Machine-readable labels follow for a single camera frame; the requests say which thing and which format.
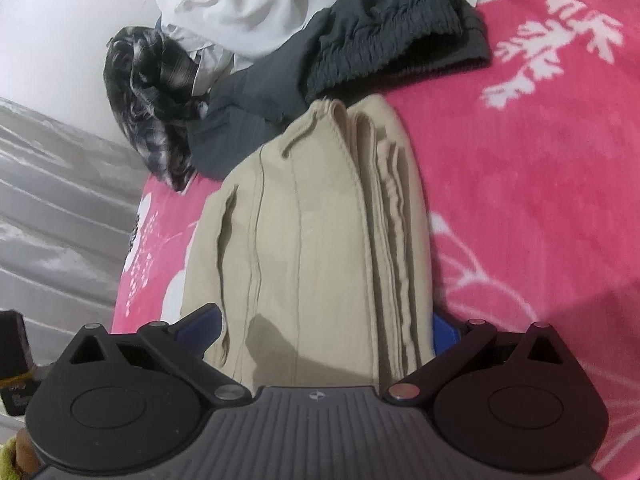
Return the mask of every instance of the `silver bolt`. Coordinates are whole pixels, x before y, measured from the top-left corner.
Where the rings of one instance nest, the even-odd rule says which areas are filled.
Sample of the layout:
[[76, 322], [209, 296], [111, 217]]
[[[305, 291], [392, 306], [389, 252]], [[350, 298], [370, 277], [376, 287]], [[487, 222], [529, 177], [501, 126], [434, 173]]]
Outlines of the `silver bolt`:
[[240, 384], [223, 384], [218, 386], [214, 395], [220, 400], [238, 400], [246, 394], [246, 389]]
[[394, 384], [388, 391], [395, 400], [411, 400], [420, 395], [420, 388], [411, 383]]

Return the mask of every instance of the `beige pants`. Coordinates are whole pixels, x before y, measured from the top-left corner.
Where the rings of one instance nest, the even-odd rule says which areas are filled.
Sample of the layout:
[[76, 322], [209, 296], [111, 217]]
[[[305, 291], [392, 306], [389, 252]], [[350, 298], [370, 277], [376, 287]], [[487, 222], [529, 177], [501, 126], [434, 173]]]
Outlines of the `beige pants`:
[[222, 308], [205, 359], [253, 391], [386, 388], [433, 358], [428, 243], [391, 107], [316, 101], [207, 199], [181, 314]]

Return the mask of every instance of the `white wall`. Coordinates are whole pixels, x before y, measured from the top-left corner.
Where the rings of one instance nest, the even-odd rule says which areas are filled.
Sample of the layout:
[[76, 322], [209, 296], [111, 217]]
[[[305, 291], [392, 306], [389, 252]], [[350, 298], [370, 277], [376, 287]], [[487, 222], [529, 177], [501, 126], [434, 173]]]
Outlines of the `white wall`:
[[106, 44], [159, 14], [154, 0], [0, 0], [0, 97], [126, 144], [102, 82]]

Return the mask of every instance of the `checkered cloth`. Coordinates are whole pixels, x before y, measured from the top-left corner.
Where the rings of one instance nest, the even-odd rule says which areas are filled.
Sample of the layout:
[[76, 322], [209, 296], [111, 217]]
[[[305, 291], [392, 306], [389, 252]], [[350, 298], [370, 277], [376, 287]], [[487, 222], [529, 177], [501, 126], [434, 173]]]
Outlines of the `checkered cloth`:
[[124, 27], [108, 48], [102, 75], [118, 126], [158, 180], [183, 190], [194, 171], [186, 123], [207, 107], [191, 95], [198, 65], [153, 28]]

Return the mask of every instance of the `pink blanket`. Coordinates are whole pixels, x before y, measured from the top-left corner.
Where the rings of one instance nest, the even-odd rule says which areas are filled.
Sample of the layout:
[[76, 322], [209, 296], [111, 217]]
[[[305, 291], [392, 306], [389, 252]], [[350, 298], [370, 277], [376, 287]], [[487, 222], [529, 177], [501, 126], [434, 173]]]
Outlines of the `pink blanket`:
[[[441, 300], [551, 322], [610, 413], [594, 467], [640, 478], [640, 0], [483, 0], [491, 68], [390, 92], [431, 210]], [[113, 329], [179, 314], [204, 199], [150, 180]]]

